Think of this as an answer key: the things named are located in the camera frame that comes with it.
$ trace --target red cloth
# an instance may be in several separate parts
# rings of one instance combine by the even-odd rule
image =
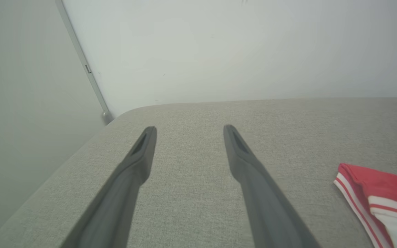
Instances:
[[[375,217],[383,209],[397,213],[397,175],[340,164],[334,184],[341,190],[376,248],[392,248],[384,224]]]

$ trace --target red and white fabric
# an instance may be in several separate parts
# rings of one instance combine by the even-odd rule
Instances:
[[[397,248],[397,175],[340,164],[334,184],[375,248]]]

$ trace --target white wall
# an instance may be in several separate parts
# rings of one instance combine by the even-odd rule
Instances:
[[[0,227],[103,127],[54,0],[0,0]]]
[[[64,0],[107,105],[397,96],[397,1]]]

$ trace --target white stripe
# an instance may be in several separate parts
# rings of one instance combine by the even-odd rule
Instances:
[[[361,221],[361,224],[364,226],[365,231],[367,232],[368,236],[371,239],[371,242],[373,243],[373,246],[375,248],[379,248],[378,242],[376,241],[375,237],[373,236],[372,232],[370,231],[369,227],[367,226],[367,223],[362,219],[361,214],[359,214],[358,210],[356,210],[354,204],[352,203],[352,200],[349,198],[347,195],[347,192],[345,189],[342,187],[342,185],[337,182],[336,180],[334,181],[334,184],[339,188],[339,190],[342,192],[344,195],[345,199],[347,200],[348,204],[352,208],[353,212],[355,212],[355,215],[359,218],[359,221]]]
[[[397,218],[397,212],[387,210],[387,209],[382,209],[378,207],[371,207],[370,212],[375,215],[375,214],[380,214],[380,215],[387,215],[387,216],[392,216]]]
[[[381,245],[383,246],[383,248],[391,248],[391,246],[388,244],[387,240],[384,238],[384,235],[381,233],[380,229],[376,226],[375,222],[373,221],[373,219],[370,217],[370,215],[367,213],[367,211],[364,209],[364,207],[362,206],[361,202],[358,200],[358,198],[355,195],[355,192],[352,189],[352,186],[349,184],[349,182],[347,181],[347,179],[341,174],[338,173],[337,175],[337,179],[340,180],[344,186],[346,187],[348,193],[350,194],[350,196],[352,197],[352,201],[355,202],[356,206],[358,207],[359,211],[362,213],[363,217],[365,218],[365,220],[367,220],[368,224],[370,225],[371,229],[373,229],[373,232],[375,233],[377,239],[379,239],[379,242],[381,243]],[[351,201],[348,201],[350,206],[353,208],[354,205]],[[355,211],[355,214],[360,217],[361,215],[359,214],[358,211]],[[363,224],[364,227],[367,226],[367,224],[365,223],[364,220],[361,220],[361,223]],[[372,237],[372,233],[369,229],[366,229],[368,235],[370,237]],[[373,242],[373,245],[375,247],[378,247],[378,243]]]
[[[379,197],[379,196],[369,196],[368,197],[369,204],[378,204],[386,207],[392,207],[397,209],[397,201],[393,201],[392,199]]]

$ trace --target gray upholstery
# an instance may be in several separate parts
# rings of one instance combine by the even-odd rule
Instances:
[[[0,230],[0,248],[59,247],[146,126],[158,130],[128,247],[253,247],[223,125],[233,124],[325,248],[370,248],[336,189],[339,163],[397,174],[397,99],[171,104],[129,111],[74,154]]]

